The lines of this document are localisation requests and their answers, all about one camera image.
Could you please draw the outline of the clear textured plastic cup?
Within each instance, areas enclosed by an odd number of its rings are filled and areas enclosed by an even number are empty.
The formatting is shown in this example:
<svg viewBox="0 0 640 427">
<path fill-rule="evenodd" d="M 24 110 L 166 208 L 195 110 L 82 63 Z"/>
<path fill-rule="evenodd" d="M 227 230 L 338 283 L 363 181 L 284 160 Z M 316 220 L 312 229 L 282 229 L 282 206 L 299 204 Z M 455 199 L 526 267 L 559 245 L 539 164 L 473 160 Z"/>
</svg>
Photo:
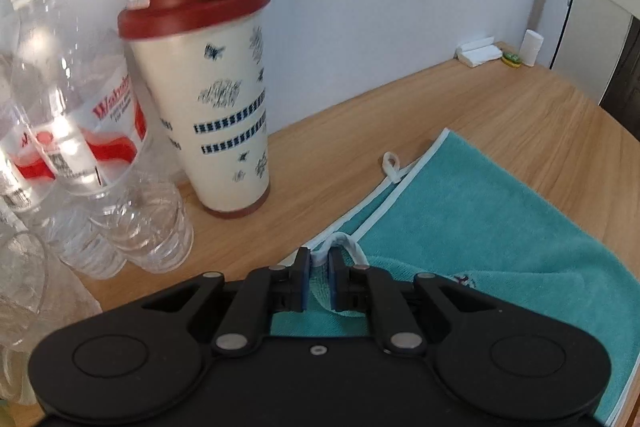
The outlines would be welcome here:
<svg viewBox="0 0 640 427">
<path fill-rule="evenodd" d="M 101 312 L 76 274 L 39 236 L 9 230 L 1 235 L 1 398 L 36 402 L 28 361 L 40 340 Z"/>
</svg>

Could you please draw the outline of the middle water bottle red label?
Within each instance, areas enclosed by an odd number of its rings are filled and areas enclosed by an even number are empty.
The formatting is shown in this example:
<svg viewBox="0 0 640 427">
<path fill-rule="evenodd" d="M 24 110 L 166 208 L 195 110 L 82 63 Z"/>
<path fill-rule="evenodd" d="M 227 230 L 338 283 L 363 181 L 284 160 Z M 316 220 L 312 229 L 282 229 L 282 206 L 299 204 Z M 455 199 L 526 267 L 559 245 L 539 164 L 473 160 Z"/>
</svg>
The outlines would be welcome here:
<svg viewBox="0 0 640 427">
<path fill-rule="evenodd" d="M 10 77 L 17 17 L 1 19 L 1 199 L 72 269 L 114 277 L 126 259 L 107 242 L 37 152 L 12 101 Z"/>
</svg>

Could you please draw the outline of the small green yellow object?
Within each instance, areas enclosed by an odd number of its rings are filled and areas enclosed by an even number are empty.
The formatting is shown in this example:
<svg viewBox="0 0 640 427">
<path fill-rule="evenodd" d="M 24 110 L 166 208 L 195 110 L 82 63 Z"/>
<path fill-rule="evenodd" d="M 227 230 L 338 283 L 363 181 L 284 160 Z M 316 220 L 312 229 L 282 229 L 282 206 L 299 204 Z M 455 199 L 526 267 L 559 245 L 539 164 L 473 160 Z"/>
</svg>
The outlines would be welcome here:
<svg viewBox="0 0 640 427">
<path fill-rule="evenodd" d="M 508 51 L 503 52 L 501 61 L 503 61 L 504 64 L 512 68 L 519 68 L 522 66 L 521 57 L 519 57 L 518 54 L 516 53 L 512 53 Z"/>
</svg>

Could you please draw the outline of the white box by wall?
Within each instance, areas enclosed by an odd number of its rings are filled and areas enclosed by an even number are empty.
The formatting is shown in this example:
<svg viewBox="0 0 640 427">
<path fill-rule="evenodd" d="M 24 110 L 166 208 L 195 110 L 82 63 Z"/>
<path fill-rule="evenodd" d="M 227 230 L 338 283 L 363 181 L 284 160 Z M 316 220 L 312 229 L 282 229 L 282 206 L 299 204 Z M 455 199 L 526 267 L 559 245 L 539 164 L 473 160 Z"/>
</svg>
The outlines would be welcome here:
<svg viewBox="0 0 640 427">
<path fill-rule="evenodd" d="M 499 60 L 502 51 L 496 46 L 495 38 L 488 37 L 458 46 L 456 59 L 469 68 L 475 68 L 487 62 Z"/>
</svg>

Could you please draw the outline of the water bottle red label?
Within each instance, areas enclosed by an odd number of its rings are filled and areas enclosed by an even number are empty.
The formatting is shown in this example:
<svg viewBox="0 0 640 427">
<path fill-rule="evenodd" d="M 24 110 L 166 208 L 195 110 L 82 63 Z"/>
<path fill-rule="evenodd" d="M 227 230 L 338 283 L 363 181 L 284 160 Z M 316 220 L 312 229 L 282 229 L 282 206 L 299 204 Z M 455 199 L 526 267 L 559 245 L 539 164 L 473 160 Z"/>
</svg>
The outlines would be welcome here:
<svg viewBox="0 0 640 427">
<path fill-rule="evenodd" d="M 12 101 L 10 77 L 17 17 L 1 19 L 1 199 L 72 269 L 114 277 L 126 259 L 107 242 L 37 152 Z"/>
<path fill-rule="evenodd" d="M 193 227 L 178 188 L 152 165 L 150 135 L 122 40 L 73 0 L 11 0 L 11 91 L 44 162 L 108 245 L 87 260 L 109 279 L 126 261 L 178 268 Z"/>
</svg>

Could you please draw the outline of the cream tumbler red lid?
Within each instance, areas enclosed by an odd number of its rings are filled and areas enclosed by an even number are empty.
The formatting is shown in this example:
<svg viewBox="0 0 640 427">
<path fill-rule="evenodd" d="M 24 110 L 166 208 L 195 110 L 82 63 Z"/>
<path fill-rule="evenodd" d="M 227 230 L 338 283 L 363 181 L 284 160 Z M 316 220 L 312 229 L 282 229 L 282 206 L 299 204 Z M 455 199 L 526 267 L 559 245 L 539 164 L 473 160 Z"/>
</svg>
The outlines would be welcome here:
<svg viewBox="0 0 640 427">
<path fill-rule="evenodd" d="M 270 0 L 126 0 L 118 33 L 201 204 L 243 217 L 269 194 L 262 11 Z"/>
</svg>

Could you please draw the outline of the small white bottle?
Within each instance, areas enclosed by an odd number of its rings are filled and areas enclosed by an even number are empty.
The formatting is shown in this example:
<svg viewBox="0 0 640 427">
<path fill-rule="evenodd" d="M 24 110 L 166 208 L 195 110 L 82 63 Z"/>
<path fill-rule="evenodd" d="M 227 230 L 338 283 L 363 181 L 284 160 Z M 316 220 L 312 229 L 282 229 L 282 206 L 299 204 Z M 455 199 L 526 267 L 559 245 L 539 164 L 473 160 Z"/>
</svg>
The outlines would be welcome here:
<svg viewBox="0 0 640 427">
<path fill-rule="evenodd" d="M 538 34 L 538 32 L 533 29 L 527 29 L 520 49 L 518 50 L 518 56 L 521 62 L 528 67 L 533 67 L 536 64 L 538 54 L 543 44 L 544 37 L 541 34 Z"/>
</svg>

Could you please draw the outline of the teal microfiber towel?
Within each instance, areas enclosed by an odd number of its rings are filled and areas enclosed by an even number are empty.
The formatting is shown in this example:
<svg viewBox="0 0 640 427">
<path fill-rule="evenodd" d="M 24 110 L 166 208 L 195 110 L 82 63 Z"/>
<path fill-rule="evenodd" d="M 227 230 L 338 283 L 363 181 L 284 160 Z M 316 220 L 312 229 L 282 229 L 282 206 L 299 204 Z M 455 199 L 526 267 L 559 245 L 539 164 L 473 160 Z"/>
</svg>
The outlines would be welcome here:
<svg viewBox="0 0 640 427">
<path fill-rule="evenodd" d="M 612 425 L 639 367 L 639 283 L 618 258 L 450 130 L 308 243 L 397 280 L 432 272 L 598 338 L 612 376 L 597 417 Z"/>
</svg>

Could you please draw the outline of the right water bottle red label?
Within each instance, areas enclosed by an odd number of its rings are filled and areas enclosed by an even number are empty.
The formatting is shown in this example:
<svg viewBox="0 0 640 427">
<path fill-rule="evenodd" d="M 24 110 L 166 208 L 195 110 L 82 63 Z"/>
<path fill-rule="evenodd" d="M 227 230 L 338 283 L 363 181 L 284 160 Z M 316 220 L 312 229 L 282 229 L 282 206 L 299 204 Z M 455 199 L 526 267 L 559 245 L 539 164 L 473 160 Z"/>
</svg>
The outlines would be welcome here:
<svg viewBox="0 0 640 427">
<path fill-rule="evenodd" d="M 178 188 L 152 165 L 150 135 L 122 40 L 73 0 L 11 0 L 11 91 L 44 162 L 108 245 L 87 260 L 109 279 L 126 261 L 178 268 L 193 227 Z"/>
</svg>

